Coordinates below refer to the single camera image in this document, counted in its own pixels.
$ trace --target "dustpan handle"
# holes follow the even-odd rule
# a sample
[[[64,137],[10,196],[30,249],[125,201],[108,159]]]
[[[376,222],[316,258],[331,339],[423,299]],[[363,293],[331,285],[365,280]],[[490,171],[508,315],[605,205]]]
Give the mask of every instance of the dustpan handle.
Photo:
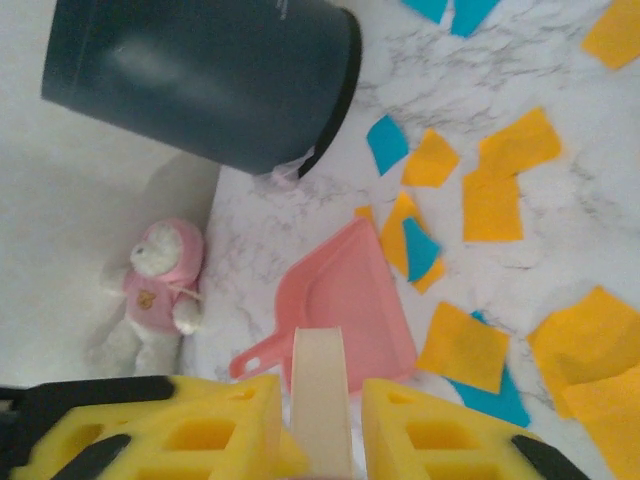
[[[282,362],[291,354],[292,348],[293,335],[271,335],[231,360],[229,374],[231,378],[240,378],[263,373]],[[259,364],[247,370],[247,364],[252,360],[257,360]]]

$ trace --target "yellow paper piece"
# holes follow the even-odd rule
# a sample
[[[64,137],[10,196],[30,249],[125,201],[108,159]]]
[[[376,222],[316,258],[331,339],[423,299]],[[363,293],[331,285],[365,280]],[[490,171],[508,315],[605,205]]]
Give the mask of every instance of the yellow paper piece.
[[[548,162],[562,151],[560,137],[542,108],[534,108],[511,126],[478,145],[478,171],[488,180],[511,177]]]
[[[414,151],[402,176],[402,184],[411,187],[438,188],[458,165],[458,154],[433,128],[427,130]]]
[[[616,377],[568,387],[564,399],[616,478],[637,480],[640,474],[640,365]]]
[[[429,234],[429,228],[424,222],[420,210],[411,197],[406,192],[400,192],[396,203],[393,205],[393,210],[382,228],[380,234],[380,243],[384,256],[387,261],[395,266],[400,273],[405,277],[409,274],[409,260],[407,258],[407,245],[404,238],[404,227],[402,226],[403,220],[413,217],[416,219],[420,227]],[[417,282],[413,283],[413,286],[420,293],[424,293],[427,289],[438,281],[446,272],[444,262],[442,258],[438,258],[431,267],[431,270]]]
[[[463,179],[464,241],[513,242],[524,238],[515,177],[488,183],[472,172]]]
[[[416,367],[500,393],[509,336],[446,302],[436,308]]]
[[[576,305],[552,313],[527,340],[558,414],[568,418],[562,396],[568,386],[640,363],[640,313],[596,287]]]
[[[356,217],[366,218],[371,222],[371,225],[376,226],[376,220],[373,217],[373,207],[371,205],[363,205],[353,211],[353,215]]]
[[[615,0],[586,36],[582,48],[613,69],[640,55],[640,0]]]

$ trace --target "blue paper piece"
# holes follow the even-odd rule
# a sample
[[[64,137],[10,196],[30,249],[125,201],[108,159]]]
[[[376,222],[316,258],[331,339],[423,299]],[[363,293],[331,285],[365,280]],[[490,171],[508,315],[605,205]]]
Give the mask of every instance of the blue paper piece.
[[[440,253],[440,245],[431,240],[415,218],[403,220],[402,226],[404,227],[409,262],[407,279],[410,282],[417,282],[431,270],[438,253]]]
[[[485,325],[487,324],[482,312],[473,312],[471,316]],[[531,423],[531,418],[522,404],[520,394],[506,365],[502,371],[500,393],[497,395],[453,380],[449,380],[449,382],[462,397],[465,406],[523,428]]]
[[[440,23],[448,0],[402,0],[405,5],[421,13],[429,20]]]
[[[456,13],[451,24],[451,33],[460,37],[471,36],[499,1],[454,0]]]
[[[371,127],[367,141],[380,176],[409,154],[409,144],[404,133],[389,115],[385,115]]]

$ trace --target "teddy bear face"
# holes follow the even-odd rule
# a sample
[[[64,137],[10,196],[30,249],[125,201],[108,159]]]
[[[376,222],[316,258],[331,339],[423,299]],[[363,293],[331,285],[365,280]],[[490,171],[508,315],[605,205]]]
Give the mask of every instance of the teddy bear face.
[[[182,240],[171,225],[155,225],[147,238],[131,251],[131,264],[145,277],[157,277],[172,271],[182,256]]]

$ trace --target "pink hoodie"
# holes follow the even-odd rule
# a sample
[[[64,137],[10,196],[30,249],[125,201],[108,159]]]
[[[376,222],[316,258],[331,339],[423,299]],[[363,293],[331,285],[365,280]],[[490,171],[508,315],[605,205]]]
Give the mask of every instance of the pink hoodie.
[[[164,275],[144,277],[134,270],[127,274],[124,281],[127,315],[152,330],[180,335],[173,323],[173,307],[179,300],[189,296],[177,290],[197,290],[204,259],[204,239],[200,230],[185,220],[171,218],[159,223],[169,224],[176,229],[182,240],[182,256],[176,267]],[[146,231],[144,240],[155,225],[157,223]]]

